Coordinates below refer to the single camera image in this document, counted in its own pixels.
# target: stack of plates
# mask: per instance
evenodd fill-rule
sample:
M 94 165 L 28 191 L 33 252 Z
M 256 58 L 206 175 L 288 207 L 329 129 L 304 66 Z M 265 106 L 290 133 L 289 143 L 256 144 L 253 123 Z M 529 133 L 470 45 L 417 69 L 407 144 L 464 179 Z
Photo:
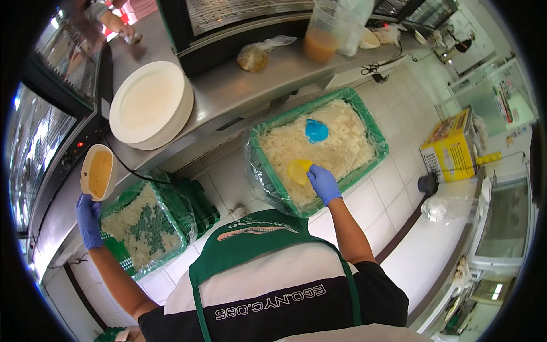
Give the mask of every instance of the stack of plates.
M 194 91 L 181 68 L 160 61 L 133 72 L 110 107 L 110 130 L 131 147 L 151 150 L 173 140 L 194 106 Z

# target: black and white shirt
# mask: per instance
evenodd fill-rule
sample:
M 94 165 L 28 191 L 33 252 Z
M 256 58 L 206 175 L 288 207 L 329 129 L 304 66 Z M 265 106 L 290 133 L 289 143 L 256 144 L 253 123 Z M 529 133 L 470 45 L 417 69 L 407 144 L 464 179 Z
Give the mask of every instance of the black and white shirt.
M 404 327 L 408 298 L 372 262 L 349 264 L 363 324 Z M 320 242 L 263 254 L 200 285 L 213 341 L 276 341 L 352 326 L 350 292 L 338 254 Z M 165 306 L 139 317 L 147 342 L 203 341 L 188 272 Z

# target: yellow scoop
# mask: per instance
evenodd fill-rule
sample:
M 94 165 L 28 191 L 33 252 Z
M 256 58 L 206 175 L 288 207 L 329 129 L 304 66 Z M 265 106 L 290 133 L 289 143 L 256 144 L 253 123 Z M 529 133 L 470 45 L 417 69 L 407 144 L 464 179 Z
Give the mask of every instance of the yellow scoop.
M 291 160 L 287 165 L 287 173 L 298 184 L 306 184 L 308 177 L 306 172 L 310 170 L 312 166 L 311 160 L 307 159 L 295 159 Z

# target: green apron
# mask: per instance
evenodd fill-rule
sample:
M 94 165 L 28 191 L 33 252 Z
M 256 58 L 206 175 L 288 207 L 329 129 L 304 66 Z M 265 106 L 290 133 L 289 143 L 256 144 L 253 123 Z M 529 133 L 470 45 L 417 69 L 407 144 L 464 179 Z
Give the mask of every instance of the green apron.
M 200 284 L 217 273 L 241 265 L 263 253 L 313 241 L 323 242 L 338 253 L 350 288 L 353 326 L 360 326 L 361 311 L 357 286 L 350 267 L 342 258 L 340 251 L 330 242 L 310 235 L 307 219 L 287 216 L 277 210 L 266 210 L 252 213 L 215 230 L 205 242 L 200 256 L 190 265 L 188 273 L 205 342 L 210 342 L 211 336 L 201 306 Z

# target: white tile floor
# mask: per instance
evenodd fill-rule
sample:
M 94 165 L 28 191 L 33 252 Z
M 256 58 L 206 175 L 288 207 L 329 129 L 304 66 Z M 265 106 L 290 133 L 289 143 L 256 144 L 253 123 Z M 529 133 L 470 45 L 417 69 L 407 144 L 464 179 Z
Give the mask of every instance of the white tile floor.
M 434 103 L 447 97 L 449 80 L 445 67 L 429 57 L 419 63 L 407 59 L 384 84 L 370 82 L 356 88 L 389 144 L 386 160 L 343 194 L 374 255 L 391 241 L 423 198 L 416 186 L 419 176 L 426 174 L 419 147 L 439 121 Z M 234 220 L 230 209 L 237 204 L 244 204 L 249 212 L 271 208 L 252 196 L 243 173 L 244 164 L 239 137 L 180 171 L 180 175 L 201 183 L 205 196 L 217 208 L 221 219 L 181 256 L 138 282 L 156 302 L 165 302 L 199 256 L 212 231 Z M 310 218 L 309 231 L 337 245 L 332 218 L 326 208 Z M 110 296 L 93 263 L 82 265 L 73 265 L 72 269 L 105 323 L 109 326 L 136 324 Z

